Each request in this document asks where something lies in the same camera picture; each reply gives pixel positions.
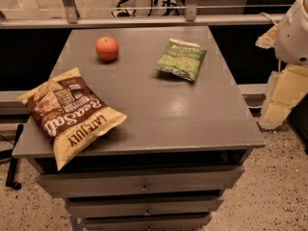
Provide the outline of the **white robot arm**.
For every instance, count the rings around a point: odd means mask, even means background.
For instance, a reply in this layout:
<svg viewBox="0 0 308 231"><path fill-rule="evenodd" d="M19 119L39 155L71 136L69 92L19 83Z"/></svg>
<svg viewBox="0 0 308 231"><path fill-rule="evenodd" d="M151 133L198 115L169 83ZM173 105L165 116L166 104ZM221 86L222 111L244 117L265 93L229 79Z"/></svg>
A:
<svg viewBox="0 0 308 231"><path fill-rule="evenodd" d="M269 77L259 120L263 129L274 130L308 93L308 0L295 0L255 45L273 48L279 60L278 70Z"/></svg>

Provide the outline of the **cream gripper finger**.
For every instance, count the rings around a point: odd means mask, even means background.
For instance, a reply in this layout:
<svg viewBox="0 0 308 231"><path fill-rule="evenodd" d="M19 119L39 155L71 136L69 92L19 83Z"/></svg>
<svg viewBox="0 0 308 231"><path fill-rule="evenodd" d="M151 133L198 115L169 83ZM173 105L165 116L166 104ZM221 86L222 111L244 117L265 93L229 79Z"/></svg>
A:
<svg viewBox="0 0 308 231"><path fill-rule="evenodd" d="M277 26L272 26L264 34L262 34L255 42L255 45L260 48L270 49L275 46L275 39L277 34Z"/></svg>
<svg viewBox="0 0 308 231"><path fill-rule="evenodd" d="M260 126L266 130L279 127L307 93L307 65L287 64L281 72L273 71L261 109Z"/></svg>

